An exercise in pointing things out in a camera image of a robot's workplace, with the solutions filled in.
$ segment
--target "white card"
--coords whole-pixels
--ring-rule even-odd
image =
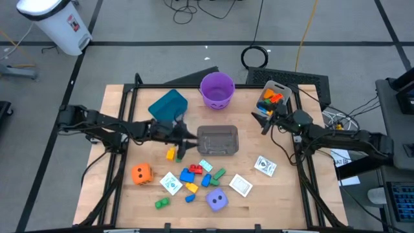
[[[272,176],[274,173],[274,170],[276,169],[276,163],[264,158],[263,156],[259,156],[257,158],[256,163],[254,164],[254,168],[263,172],[264,174],[268,176]]]
[[[168,172],[167,175],[160,180],[160,183],[171,195],[176,194],[182,187],[181,182],[175,178],[171,172]]]
[[[248,181],[246,181],[243,177],[241,177],[239,174],[236,174],[232,181],[230,182],[230,187],[232,187],[236,192],[241,194],[243,197],[246,197],[247,194],[250,192],[250,190],[253,187],[253,184],[250,184]]]

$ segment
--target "toy block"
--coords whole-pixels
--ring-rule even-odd
[[[190,202],[194,201],[194,199],[195,199],[195,194],[189,195],[189,196],[186,197],[186,202],[190,203]]]
[[[210,179],[210,184],[212,186],[219,186],[220,185],[220,181],[215,180],[215,179]]]
[[[188,188],[189,191],[196,193],[199,187],[193,183],[186,183],[186,188]]]
[[[220,177],[222,177],[226,173],[226,170],[224,168],[221,168],[216,174],[214,174],[213,178],[215,180],[218,180]]]
[[[148,163],[138,164],[132,168],[132,180],[135,184],[142,185],[154,180],[153,170]]]
[[[212,179],[212,175],[210,175],[209,173],[207,173],[204,178],[202,178],[201,181],[201,185],[203,185],[204,187],[208,187],[208,185],[210,184],[210,180]]]
[[[205,161],[204,159],[202,159],[199,163],[202,168],[204,168],[207,172],[210,172],[213,169],[213,166],[211,164],[209,164],[207,161]]]
[[[270,99],[270,101],[273,104],[275,104],[275,103],[279,102],[279,100],[281,100],[281,99],[283,99],[283,95],[282,94],[276,94]]]
[[[212,208],[213,212],[217,212],[228,205],[226,194],[221,188],[216,188],[206,195],[206,201]]]
[[[183,169],[180,175],[180,181],[189,183],[194,182],[194,173],[189,172],[188,168]]]
[[[174,157],[175,157],[175,147],[172,147],[168,150],[166,158],[169,161],[174,161]]]
[[[165,197],[165,198],[163,198],[163,199],[161,199],[161,200],[159,200],[155,203],[155,208],[157,208],[157,210],[159,210],[159,209],[164,208],[165,206],[168,206],[168,205],[169,205],[169,198]]]
[[[202,174],[202,166],[201,165],[190,165],[190,172],[193,172],[195,174]]]
[[[272,98],[272,96],[275,95],[275,92],[271,89],[266,89],[265,94],[263,95],[263,98],[267,99],[267,98]]]

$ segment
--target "blue building block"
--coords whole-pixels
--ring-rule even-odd
[[[180,175],[180,181],[193,183],[195,174],[188,171],[188,168],[183,169]]]
[[[190,203],[190,202],[194,201],[194,199],[195,199],[195,194],[189,195],[189,196],[186,197],[186,202]]]
[[[210,179],[212,179],[212,175],[207,173],[204,176],[204,178],[202,178],[201,185],[203,185],[204,187],[208,187],[208,185],[210,184]]]

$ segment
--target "purple cube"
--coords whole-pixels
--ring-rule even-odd
[[[228,200],[226,194],[221,188],[216,188],[206,195],[206,201],[214,212],[217,212],[227,206]]]

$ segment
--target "red building block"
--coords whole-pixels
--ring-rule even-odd
[[[190,172],[193,172],[195,174],[202,174],[202,166],[201,165],[190,165]]]

